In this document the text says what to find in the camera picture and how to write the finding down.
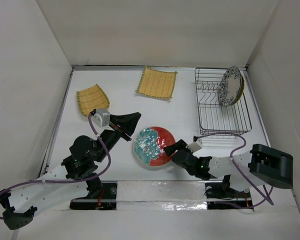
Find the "red and teal floral plate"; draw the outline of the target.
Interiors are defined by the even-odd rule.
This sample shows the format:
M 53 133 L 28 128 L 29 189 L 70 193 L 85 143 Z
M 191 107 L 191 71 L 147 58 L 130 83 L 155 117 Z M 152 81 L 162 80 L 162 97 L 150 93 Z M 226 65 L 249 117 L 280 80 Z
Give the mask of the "red and teal floral plate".
M 165 128 L 150 126 L 141 130 L 134 138 L 132 149 L 140 163 L 151 168 L 160 168 L 168 164 L 165 147 L 176 143 L 174 136 Z

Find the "blue and white floral plate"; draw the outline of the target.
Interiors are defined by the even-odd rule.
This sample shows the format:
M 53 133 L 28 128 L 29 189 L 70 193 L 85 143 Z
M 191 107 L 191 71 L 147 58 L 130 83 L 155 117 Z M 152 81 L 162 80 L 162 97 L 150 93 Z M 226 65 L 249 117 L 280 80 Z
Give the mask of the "blue and white floral plate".
M 222 76 L 217 89 L 218 101 L 221 106 L 232 106 L 241 86 L 241 75 L 239 68 L 232 66 Z

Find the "round yellow woven plate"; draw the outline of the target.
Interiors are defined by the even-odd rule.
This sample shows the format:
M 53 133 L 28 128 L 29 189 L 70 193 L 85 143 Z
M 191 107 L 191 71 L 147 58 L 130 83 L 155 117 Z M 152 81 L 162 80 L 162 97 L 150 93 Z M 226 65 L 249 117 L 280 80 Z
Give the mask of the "round yellow woven plate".
M 234 101 L 231 104 L 232 106 L 235 105 L 240 100 L 240 98 L 242 97 L 242 95 L 244 93 L 244 89 L 245 89 L 245 78 L 243 75 L 241 75 L 241 85 L 240 85 L 240 88 L 239 88 L 236 98 L 234 99 Z

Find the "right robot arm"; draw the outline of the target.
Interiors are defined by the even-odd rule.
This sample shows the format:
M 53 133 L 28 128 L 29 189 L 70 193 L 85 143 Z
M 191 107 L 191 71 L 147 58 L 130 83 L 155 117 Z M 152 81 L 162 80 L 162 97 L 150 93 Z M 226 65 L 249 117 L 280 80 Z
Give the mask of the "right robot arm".
M 179 167 L 201 180 L 218 179 L 228 176 L 221 184 L 221 191 L 227 197 L 251 187 L 270 185 L 278 189 L 293 188 L 292 155 L 262 145 L 254 144 L 252 149 L 241 154 L 225 157 L 194 155 L 191 147 L 182 139 L 166 146 L 164 151 Z

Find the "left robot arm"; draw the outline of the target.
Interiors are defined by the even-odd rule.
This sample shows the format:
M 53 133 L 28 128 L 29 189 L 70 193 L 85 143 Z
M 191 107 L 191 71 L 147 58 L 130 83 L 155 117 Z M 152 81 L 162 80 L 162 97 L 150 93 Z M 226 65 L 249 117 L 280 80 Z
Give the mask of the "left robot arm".
M 113 115 L 104 108 L 88 114 L 95 135 L 77 137 L 69 147 L 70 155 L 60 165 L 35 180 L 17 183 L 0 191 L 0 216 L 10 230 L 17 230 L 33 221 L 40 213 L 75 198 L 97 198 L 102 195 L 100 176 L 111 165 L 110 151 L 120 139 L 131 141 L 139 112 Z M 106 167 L 96 172 L 98 163 L 108 158 Z

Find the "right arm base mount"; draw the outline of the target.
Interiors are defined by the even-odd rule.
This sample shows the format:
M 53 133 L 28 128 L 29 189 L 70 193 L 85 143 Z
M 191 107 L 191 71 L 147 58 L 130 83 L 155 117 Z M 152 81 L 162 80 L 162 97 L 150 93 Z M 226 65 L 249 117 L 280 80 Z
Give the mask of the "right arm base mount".
M 205 192 L 208 210 L 229 210 L 247 208 L 253 205 L 249 190 L 237 191 L 224 186 L 222 182 L 208 182 L 205 184 Z

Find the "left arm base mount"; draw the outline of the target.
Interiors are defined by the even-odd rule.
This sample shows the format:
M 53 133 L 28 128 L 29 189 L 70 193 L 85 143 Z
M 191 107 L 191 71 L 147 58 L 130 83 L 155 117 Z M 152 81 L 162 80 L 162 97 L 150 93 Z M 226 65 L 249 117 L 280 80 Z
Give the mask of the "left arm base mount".
M 117 209 L 117 181 L 103 182 L 103 190 L 94 197 L 86 196 L 70 201 L 71 210 L 88 211 L 111 211 Z

